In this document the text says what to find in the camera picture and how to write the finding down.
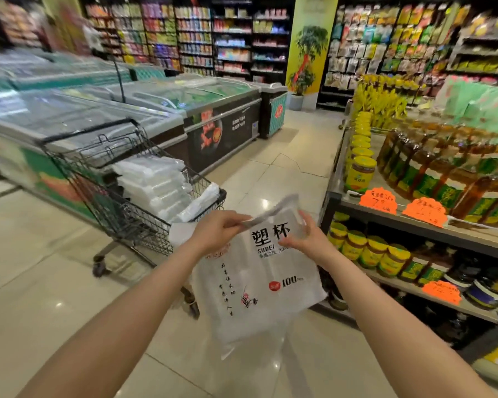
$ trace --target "red round logo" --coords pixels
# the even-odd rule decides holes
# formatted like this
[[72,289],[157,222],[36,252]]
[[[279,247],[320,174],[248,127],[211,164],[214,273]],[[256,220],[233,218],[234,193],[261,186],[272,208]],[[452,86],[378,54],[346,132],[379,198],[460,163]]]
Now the red round logo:
[[276,292],[279,289],[280,289],[280,282],[277,281],[269,282],[269,290]]
[[277,107],[277,111],[275,112],[275,119],[278,119],[282,112],[284,111],[284,107],[280,104],[279,107]]

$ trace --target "plant pot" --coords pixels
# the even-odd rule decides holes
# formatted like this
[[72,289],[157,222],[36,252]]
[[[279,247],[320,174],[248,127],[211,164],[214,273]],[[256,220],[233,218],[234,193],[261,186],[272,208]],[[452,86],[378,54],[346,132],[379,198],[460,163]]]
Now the plant pot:
[[288,108],[293,111],[300,111],[303,108],[304,95],[293,95],[289,100]]

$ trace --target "forearm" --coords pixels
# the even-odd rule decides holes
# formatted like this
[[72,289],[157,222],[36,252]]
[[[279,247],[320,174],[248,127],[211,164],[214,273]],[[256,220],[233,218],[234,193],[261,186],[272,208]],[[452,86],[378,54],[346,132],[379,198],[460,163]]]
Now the forearm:
[[146,351],[199,249],[187,242],[72,336],[19,398],[113,397]]
[[400,398],[494,396],[458,354],[350,260],[337,251],[324,260]]

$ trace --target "yellow wall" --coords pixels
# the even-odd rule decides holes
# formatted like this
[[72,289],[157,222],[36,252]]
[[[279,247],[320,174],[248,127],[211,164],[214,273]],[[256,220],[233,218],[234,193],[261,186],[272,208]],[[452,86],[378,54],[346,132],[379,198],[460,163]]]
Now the yellow wall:
[[330,35],[332,34],[332,24],[334,23],[334,15],[338,0],[296,0],[295,12],[292,26],[292,43],[289,47],[288,69],[286,73],[286,85],[290,91],[293,88],[289,85],[289,78],[292,73],[299,70],[302,64],[303,56],[299,56],[299,47],[297,47],[297,38],[299,32],[305,26],[320,26],[328,32],[328,43],[326,49],[310,63],[311,71],[315,74],[314,83],[306,90],[305,94],[319,92],[321,79],[323,78],[323,70],[325,68],[326,52],[330,43]]

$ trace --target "price sign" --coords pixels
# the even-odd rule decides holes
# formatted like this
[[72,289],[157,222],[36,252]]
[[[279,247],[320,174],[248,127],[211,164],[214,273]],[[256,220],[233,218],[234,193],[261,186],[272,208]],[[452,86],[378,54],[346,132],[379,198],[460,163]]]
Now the price sign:
[[422,290],[426,294],[430,294],[433,297],[452,303],[458,306],[461,301],[461,294],[459,289],[449,282],[436,281],[428,282],[423,287]]
[[433,198],[417,198],[411,201],[402,213],[410,218],[438,227],[443,227],[448,220],[445,207]]
[[391,191],[382,187],[367,190],[362,198],[359,199],[359,205],[363,205],[375,210],[384,211],[388,214],[397,214],[397,202]]

